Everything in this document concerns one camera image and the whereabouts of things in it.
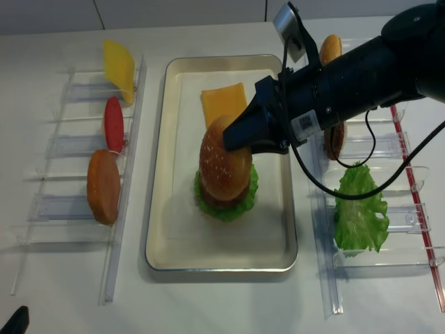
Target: tray rim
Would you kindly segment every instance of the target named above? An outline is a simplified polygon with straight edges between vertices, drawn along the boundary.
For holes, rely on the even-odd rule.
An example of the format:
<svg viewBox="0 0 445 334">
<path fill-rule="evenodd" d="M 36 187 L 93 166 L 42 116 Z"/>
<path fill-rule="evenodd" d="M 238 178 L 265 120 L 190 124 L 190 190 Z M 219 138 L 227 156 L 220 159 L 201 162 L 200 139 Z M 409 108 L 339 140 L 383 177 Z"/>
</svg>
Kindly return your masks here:
<svg viewBox="0 0 445 334">
<path fill-rule="evenodd" d="M 157 133 L 158 133 L 158 138 L 157 138 L 157 144 L 156 144 L 156 156 L 155 159 L 153 161 L 154 164 L 154 173 L 153 173 L 153 180 L 152 180 L 152 191 L 151 191 L 151 195 L 150 195 L 150 199 L 149 202 L 147 202 L 147 205 L 149 205 L 149 209 L 148 209 L 148 215 L 147 215 L 147 236 L 145 238 L 145 252 L 144 252 L 144 257 L 145 257 L 145 261 L 146 263 L 149 265 L 150 269 L 159 272 L 159 273 L 168 273 L 168 272 L 176 272 L 176 273 L 285 273 L 287 271 L 289 271 L 291 268 L 293 268 L 294 264 L 296 263 L 296 260 L 298 258 L 298 251 L 299 251 L 299 247 L 298 247 L 298 236 L 297 236 L 297 230 L 296 230 L 296 218 L 295 218 L 295 214 L 296 214 L 296 208 L 295 208 L 295 198 L 294 198 L 294 193 L 293 193 L 293 186 L 292 186 L 292 172 L 291 172 L 291 159 L 289 154 L 283 155 L 281 157 L 281 159 L 286 159 L 286 164 L 288 164 L 288 168 L 289 168 L 289 183 L 290 183 L 290 188 L 291 188 L 291 202 L 292 202 L 292 206 L 291 206 L 291 213 L 292 213 L 292 217 L 293 217 L 293 234 L 292 234 L 292 239 L 295 237 L 295 253 L 292 254 L 291 256 L 291 261 L 289 262 L 289 265 L 287 265 L 286 267 L 283 268 L 158 268 L 157 266 L 153 265 L 150 260 L 148 259 L 147 256 L 147 244 L 148 244 L 148 236 L 149 236 L 149 225 L 150 225 L 150 216 L 152 213 L 152 201 L 153 201 L 153 193 L 154 193 L 154 181 L 156 179 L 156 165 L 157 165 L 157 161 L 158 161 L 158 151 L 159 151 L 159 139 L 161 137 L 161 123 L 162 123 L 162 113 L 163 113 L 163 108 L 164 108 L 164 102 L 165 102 L 165 87 L 167 85 L 167 72 L 169 70 L 169 67 L 174 64 L 177 61 L 183 61 L 183 60 L 195 60 L 195 61 L 199 61 L 199 60 L 209 60 L 209 59 L 227 59 L 227 58 L 252 58 L 252 57 L 272 57 L 274 59 L 276 59 L 279 63 L 280 66 L 282 64 L 281 60 L 274 54 L 246 54 L 246 55 L 235 55 L 235 56 L 207 56 L 207 57 L 179 57 L 179 58 L 174 58 L 172 59 L 168 64 L 167 67 L 165 68 L 165 81 L 164 81 L 164 85 L 163 85 L 163 96 L 162 96 L 162 107 L 161 107 L 161 115 L 160 115 L 160 120 L 159 120 L 159 125 L 157 125 Z"/>
</svg>

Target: red tomato slice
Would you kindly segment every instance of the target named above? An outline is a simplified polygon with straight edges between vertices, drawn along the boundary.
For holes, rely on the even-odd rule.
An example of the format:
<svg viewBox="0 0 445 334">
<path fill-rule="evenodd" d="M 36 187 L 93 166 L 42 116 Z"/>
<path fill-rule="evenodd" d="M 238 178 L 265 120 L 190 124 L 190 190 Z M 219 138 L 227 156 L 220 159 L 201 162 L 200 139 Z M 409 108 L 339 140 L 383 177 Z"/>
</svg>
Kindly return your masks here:
<svg viewBox="0 0 445 334">
<path fill-rule="evenodd" d="M 108 149 L 120 153 L 124 146 L 124 117 L 116 96 L 106 102 L 104 129 Z"/>
</svg>

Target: cheese slice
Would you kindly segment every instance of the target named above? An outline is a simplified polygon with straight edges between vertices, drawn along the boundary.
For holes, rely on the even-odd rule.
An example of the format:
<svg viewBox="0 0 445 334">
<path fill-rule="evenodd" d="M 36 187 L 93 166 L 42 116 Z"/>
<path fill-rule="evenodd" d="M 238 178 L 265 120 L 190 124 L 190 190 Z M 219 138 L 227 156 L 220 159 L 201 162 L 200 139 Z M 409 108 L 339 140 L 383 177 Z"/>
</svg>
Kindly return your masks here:
<svg viewBox="0 0 445 334">
<path fill-rule="evenodd" d="M 122 45 L 104 41 L 105 77 L 121 91 L 125 102 L 134 102 L 134 59 Z"/>
<path fill-rule="evenodd" d="M 207 128 L 220 116 L 240 116 L 248 106 L 241 82 L 233 86 L 203 90 L 201 97 Z"/>
</svg>

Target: white table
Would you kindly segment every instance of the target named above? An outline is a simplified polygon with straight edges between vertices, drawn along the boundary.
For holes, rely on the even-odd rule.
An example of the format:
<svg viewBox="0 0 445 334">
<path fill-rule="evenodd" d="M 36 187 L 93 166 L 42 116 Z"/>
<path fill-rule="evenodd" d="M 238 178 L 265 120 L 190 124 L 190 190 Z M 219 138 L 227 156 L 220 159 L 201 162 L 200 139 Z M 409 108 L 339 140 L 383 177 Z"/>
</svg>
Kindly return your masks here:
<svg viewBox="0 0 445 334">
<path fill-rule="evenodd" d="M 379 34 L 388 19 L 323 19 L 305 24 L 316 40 L 330 33 L 370 38 Z M 20 305 L 27 305 L 29 333 L 443 333 L 445 315 L 439 312 L 430 274 L 345 282 L 344 314 L 325 320 L 312 225 L 304 221 L 298 224 L 296 265 L 280 282 L 156 283 L 149 275 L 143 257 L 145 203 L 165 68 L 178 57 L 275 54 L 281 58 L 282 44 L 270 23 L 1 37 L 0 227 L 25 222 L 37 190 L 37 183 L 23 179 L 33 168 L 34 150 L 45 144 L 39 142 L 45 134 L 41 121 L 50 116 L 45 97 L 64 83 L 57 75 L 66 70 L 61 56 L 66 51 L 60 51 L 97 45 L 104 38 L 128 46 L 135 59 L 144 54 L 148 66 L 115 301 L 97 305 L 102 248 L 75 253 L 36 249 L 28 256 L 18 295 L 9 296 L 17 249 L 4 246 L 12 241 L 1 233 L 0 254 L 5 256 L 0 256 L 0 324 Z M 77 61 L 94 65 L 87 54 Z M 411 103 L 409 109 L 402 126 L 414 147 L 445 118 L 445 106 L 422 100 Z M 425 124 L 422 129 L 420 120 Z M 427 203 L 437 245 L 445 244 L 444 136 L 440 134 L 416 158 L 417 164 L 431 170 L 421 198 Z"/>
</svg>

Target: white tray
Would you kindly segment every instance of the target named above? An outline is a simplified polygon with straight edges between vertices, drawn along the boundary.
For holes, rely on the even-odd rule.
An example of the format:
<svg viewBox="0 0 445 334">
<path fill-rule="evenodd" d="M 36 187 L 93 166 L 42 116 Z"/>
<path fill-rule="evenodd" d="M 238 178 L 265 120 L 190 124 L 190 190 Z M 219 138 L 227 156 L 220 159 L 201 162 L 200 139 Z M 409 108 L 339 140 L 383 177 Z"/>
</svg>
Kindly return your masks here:
<svg viewBox="0 0 445 334">
<path fill-rule="evenodd" d="M 230 223 L 203 214 L 193 180 L 206 131 L 201 91 L 243 82 L 248 102 L 254 84 L 281 62 L 271 55 L 181 58 L 165 74 L 161 128 L 146 244 L 155 270 L 286 271 L 296 238 L 289 155 L 253 157 L 259 174 L 254 208 Z"/>
</svg>

